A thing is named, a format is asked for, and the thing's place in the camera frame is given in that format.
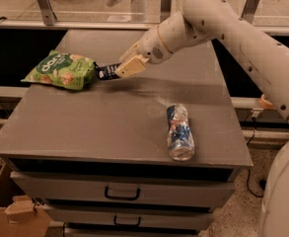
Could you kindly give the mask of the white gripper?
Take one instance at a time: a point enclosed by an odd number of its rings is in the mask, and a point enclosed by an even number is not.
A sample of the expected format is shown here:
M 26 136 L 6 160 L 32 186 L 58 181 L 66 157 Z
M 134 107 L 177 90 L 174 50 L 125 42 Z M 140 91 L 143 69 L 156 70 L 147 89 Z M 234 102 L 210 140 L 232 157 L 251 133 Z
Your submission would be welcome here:
M 155 27 L 146 32 L 140 41 L 120 57 L 121 64 L 116 68 L 115 74 L 120 78 L 129 77 L 144 71 L 148 61 L 160 64 L 171 56 L 159 37 L 158 28 Z

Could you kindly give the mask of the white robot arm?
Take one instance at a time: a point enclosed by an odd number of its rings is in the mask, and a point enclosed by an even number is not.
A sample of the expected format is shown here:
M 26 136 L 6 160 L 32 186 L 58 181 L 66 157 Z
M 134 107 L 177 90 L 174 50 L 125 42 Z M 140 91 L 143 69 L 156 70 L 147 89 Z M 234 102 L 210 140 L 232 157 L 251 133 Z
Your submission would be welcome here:
M 115 73 L 127 77 L 178 50 L 220 41 L 289 123 L 289 48 L 254 27 L 227 0 L 183 0 L 181 10 L 146 32 L 121 58 Z M 261 204 L 258 237 L 289 237 L 289 141 L 271 165 Z

